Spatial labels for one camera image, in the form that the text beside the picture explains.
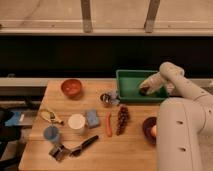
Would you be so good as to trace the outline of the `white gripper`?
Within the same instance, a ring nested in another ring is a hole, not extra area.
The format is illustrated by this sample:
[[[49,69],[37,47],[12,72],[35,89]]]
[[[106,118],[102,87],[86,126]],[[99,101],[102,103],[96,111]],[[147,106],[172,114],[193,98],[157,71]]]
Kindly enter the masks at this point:
[[[147,80],[143,81],[143,82],[140,84],[139,90],[140,90],[140,88],[145,88],[145,87],[148,87],[148,88],[149,88],[149,89],[148,89],[148,92],[147,92],[147,95],[153,93],[153,87],[151,86],[150,82],[147,81]]]

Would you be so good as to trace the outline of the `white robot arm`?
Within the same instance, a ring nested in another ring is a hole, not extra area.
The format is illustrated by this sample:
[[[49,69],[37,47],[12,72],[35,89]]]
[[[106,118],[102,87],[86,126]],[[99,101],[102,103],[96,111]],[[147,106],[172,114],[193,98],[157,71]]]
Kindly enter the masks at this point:
[[[168,83],[181,95],[165,99],[157,113],[157,171],[203,171],[198,134],[213,134],[213,94],[184,74],[183,68],[164,62],[140,84],[146,95]]]

